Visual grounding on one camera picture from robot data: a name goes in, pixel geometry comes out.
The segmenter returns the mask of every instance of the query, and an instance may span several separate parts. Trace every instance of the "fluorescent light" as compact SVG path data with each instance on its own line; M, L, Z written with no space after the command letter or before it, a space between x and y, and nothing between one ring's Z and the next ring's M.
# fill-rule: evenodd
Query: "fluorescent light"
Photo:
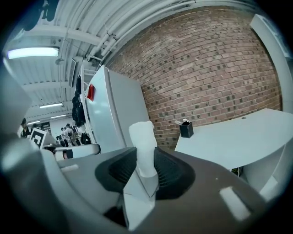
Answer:
M51 119L55 119L55 118L59 118L59 117L63 117L63 116L66 116L66 115L58 115L58 116L54 116L54 117L51 117Z
M9 59L16 59L16 58L31 57L31 56L57 57L58 53L59 53L59 49L54 47L31 47L31 48L13 49L8 51L7 55Z
M30 122L28 124L33 124L33 123L38 123L38 122L40 122L40 121L38 120L38 121L35 121L35 122Z
M54 106L62 106L63 103L55 103L55 104L49 104L45 106L40 106L40 108L47 108L47 107L54 107Z

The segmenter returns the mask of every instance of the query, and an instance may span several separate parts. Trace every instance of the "white ceiling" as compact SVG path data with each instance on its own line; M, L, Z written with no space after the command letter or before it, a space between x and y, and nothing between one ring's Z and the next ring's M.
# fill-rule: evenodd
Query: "white ceiling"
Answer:
M58 46L59 58L64 59L60 65L55 63L57 58L53 57L8 61L14 78L33 101L26 114L27 121L46 121L57 115L71 115L74 89L68 85L67 69L73 57L85 58L98 46L101 49L93 50L94 55L107 60L153 22L178 11L205 5L231 5L250 10L255 8L251 0L60 0L54 20L42 20L41 15L31 31L8 42L5 48ZM40 105L57 102L63 102L64 106L39 108Z

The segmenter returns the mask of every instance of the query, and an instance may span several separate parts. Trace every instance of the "backpack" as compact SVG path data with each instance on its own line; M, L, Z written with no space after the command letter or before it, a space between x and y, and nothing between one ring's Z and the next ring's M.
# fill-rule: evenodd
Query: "backpack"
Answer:
M75 92L74 92L74 96L75 96L75 97L80 97L80 94L78 93L78 90L75 90Z
M72 108L72 119L76 122L78 121L77 117L77 109L75 107Z
M77 107L77 118L78 118L79 124L81 126L84 125L84 123L86 122L86 118L84 116L83 106L81 102L78 104L78 107Z
M81 134L81 143L82 144L91 144L91 139L87 135L87 133Z
M77 96L74 96L72 99L73 107L77 108L79 104L79 100Z
M76 80L76 93L81 94L81 76L79 75Z

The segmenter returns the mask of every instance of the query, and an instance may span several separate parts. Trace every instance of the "person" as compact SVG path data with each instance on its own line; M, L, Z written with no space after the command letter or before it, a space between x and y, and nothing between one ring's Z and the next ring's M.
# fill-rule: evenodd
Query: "person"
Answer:
M36 123L33 124L32 130L33 130L34 128L37 128L37 129L38 129L38 126L37 126Z
M64 136L66 137L69 146L77 146L77 143L75 142L74 132L70 128L70 124L69 123L66 124L66 128L64 130Z
M68 142L67 142L67 140L66 140L64 134L65 134L65 133L64 133L64 128L61 128L61 136L62 136L62 138L63 138L63 141L64 141L64 143L65 143L65 146L68 147Z
M20 136L23 138L30 138L33 130L27 125L27 120L25 118L23 118L21 126L22 132Z
M75 135L75 142L76 142L76 144L77 145L81 145L81 143L80 143L80 141L78 139L78 133L77 133L77 130L76 130L75 126L72 126L72 130L73 130L74 135Z

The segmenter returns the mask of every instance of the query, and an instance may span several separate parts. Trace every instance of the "black pen holder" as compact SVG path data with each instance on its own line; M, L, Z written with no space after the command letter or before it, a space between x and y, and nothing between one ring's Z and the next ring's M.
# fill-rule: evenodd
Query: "black pen holder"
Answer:
M181 137L190 138L193 135L192 122L185 121L180 126Z

